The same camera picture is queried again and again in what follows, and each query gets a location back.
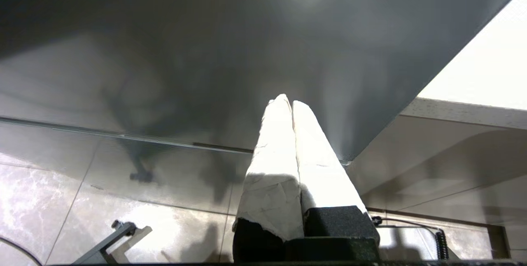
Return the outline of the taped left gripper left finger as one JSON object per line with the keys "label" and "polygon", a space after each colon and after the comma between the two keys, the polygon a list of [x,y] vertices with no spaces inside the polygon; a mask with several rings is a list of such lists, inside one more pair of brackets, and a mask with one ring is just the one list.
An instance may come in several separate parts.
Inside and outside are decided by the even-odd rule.
{"label": "taped left gripper left finger", "polygon": [[304,237],[292,108],[286,95],[268,102],[237,209],[235,263],[284,261],[289,241]]}

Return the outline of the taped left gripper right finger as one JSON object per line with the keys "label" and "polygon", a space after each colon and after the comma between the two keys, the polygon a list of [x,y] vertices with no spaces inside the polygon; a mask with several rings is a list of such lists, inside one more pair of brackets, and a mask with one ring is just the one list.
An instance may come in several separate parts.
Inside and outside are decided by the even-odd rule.
{"label": "taped left gripper right finger", "polygon": [[311,108],[292,105],[304,233],[378,249],[380,235]]}

